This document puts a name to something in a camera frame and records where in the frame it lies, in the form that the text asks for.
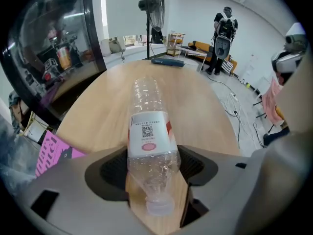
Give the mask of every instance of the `bottle label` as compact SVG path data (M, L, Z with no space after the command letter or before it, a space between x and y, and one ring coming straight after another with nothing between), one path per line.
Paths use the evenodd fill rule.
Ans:
M166 112L132 115L128 134L128 157L145 157L177 151L172 126Z

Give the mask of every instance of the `orange sofa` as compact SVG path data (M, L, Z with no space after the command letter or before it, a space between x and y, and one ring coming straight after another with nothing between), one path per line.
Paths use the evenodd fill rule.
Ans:
M209 51L209 49L211 47L211 45L209 45L209 44L198 42L198 41L194 41L194 42L188 44L188 46L191 46L191 45L195 45L198 49L201 49L204 51ZM210 62L211 57L206 57L205 60ZM237 67L237 62L233 59L231 59L230 62L233 64L233 68L230 71L230 73L232 74Z

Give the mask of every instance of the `black vent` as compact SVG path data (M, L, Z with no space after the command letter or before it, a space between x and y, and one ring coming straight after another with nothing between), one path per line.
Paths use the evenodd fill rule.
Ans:
M180 150L179 154L181 158L180 172L185 181L188 182L189 178L197 175L203 170L204 163L183 150Z
M108 184L125 190L127 176L127 152L123 152L105 162L100 167L100 175Z
M217 174L219 168L214 161L183 145L178 145L178 151L181 157L180 171L189 186L204 186Z

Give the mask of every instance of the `plastic water bottle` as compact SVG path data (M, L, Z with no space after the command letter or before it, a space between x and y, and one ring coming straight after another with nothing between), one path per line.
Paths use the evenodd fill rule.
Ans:
M180 156L157 82L151 77L134 83L129 124L128 170L145 191L147 211L164 216L174 210L169 193Z

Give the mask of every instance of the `glass door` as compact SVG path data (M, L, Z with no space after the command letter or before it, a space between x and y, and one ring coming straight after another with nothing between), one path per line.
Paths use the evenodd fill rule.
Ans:
M92 0L31 0L8 34L2 63L14 90L50 125L106 70Z

